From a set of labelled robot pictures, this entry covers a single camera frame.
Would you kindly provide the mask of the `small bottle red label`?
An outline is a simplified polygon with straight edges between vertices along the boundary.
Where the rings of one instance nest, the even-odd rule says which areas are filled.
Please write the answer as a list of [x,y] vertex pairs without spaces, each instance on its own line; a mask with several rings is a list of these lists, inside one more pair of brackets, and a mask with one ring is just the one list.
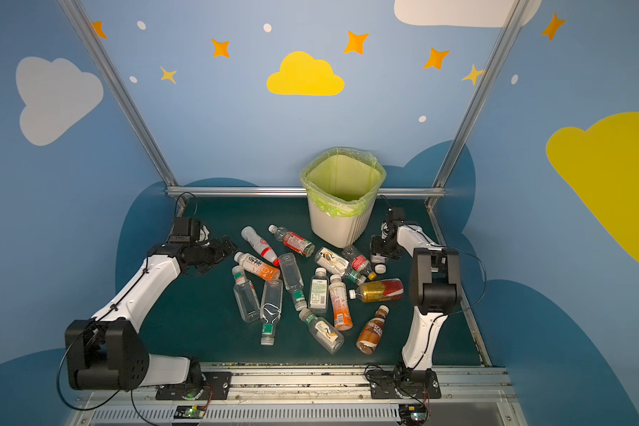
[[377,274],[371,266],[370,261],[354,245],[343,248],[342,253],[344,257],[348,259],[351,268],[355,271],[362,273],[369,280],[374,280],[376,278]]

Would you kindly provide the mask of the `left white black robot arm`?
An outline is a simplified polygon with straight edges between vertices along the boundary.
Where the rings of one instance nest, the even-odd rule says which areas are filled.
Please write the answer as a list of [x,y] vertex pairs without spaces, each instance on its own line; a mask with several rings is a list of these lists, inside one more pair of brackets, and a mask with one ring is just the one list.
[[166,242],[149,250],[140,269],[90,319],[73,321],[65,331],[69,386],[81,391],[131,392],[173,385],[188,398],[204,387],[197,359],[155,355],[140,339],[140,329],[159,297],[183,273],[204,274],[234,254],[229,238]]

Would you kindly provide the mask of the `brown coffee bottle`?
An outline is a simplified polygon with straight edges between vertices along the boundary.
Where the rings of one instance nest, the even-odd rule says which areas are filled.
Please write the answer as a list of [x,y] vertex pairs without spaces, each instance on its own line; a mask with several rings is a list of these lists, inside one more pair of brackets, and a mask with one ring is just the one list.
[[365,355],[372,355],[375,352],[382,339],[385,321],[389,312],[388,306],[380,305],[374,317],[362,329],[357,339],[356,347]]

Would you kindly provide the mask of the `clear bottle green white label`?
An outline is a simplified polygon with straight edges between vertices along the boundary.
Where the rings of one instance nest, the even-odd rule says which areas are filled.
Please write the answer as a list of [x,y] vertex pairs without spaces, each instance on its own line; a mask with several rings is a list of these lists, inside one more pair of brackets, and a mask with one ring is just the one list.
[[316,314],[325,314],[328,310],[328,272],[324,267],[315,269],[311,280],[309,308]]

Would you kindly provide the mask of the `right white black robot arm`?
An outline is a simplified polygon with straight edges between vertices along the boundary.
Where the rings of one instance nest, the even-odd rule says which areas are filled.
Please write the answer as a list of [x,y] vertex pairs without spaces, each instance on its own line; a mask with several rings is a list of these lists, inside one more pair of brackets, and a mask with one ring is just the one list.
[[430,387],[432,355],[438,335],[461,299],[459,251],[433,241],[422,227],[402,220],[381,225],[371,250],[378,257],[398,259],[406,252],[412,259],[409,297],[414,307],[408,340],[401,351],[401,383]]

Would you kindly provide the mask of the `crushed clear bottle green cap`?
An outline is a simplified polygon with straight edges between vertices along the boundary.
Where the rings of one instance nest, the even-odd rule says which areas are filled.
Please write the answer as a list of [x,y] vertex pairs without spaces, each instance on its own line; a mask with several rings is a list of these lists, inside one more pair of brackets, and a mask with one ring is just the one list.
[[282,280],[268,280],[264,284],[264,290],[260,306],[260,319],[262,324],[262,346],[274,345],[277,325],[282,317],[282,298],[284,284]]

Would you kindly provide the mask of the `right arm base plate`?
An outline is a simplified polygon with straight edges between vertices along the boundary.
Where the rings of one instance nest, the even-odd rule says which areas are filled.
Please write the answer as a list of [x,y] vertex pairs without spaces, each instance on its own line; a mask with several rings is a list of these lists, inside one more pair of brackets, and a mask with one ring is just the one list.
[[440,399],[438,376],[431,369],[369,369],[364,374],[373,399]]

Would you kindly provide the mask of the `clear square bottle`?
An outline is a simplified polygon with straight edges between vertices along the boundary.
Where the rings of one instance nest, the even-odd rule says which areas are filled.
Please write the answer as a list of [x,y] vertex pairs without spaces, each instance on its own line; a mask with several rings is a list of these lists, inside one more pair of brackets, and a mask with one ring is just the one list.
[[242,266],[234,266],[234,296],[241,318],[246,323],[253,323],[260,318],[260,305],[257,293],[251,280],[247,277]]

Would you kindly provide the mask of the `clear bottle white yellow label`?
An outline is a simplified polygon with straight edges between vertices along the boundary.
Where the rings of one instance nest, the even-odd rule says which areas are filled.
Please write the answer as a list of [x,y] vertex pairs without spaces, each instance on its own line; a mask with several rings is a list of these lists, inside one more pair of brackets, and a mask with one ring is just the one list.
[[313,338],[330,354],[336,354],[344,345],[344,336],[323,317],[307,308],[301,310],[298,317],[308,327]]

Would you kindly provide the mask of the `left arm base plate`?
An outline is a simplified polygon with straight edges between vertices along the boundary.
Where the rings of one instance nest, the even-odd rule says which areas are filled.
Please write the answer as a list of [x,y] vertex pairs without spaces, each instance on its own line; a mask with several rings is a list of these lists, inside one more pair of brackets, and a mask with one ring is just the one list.
[[155,399],[159,401],[213,401],[228,397],[233,375],[228,372],[202,372],[195,382],[161,385]]

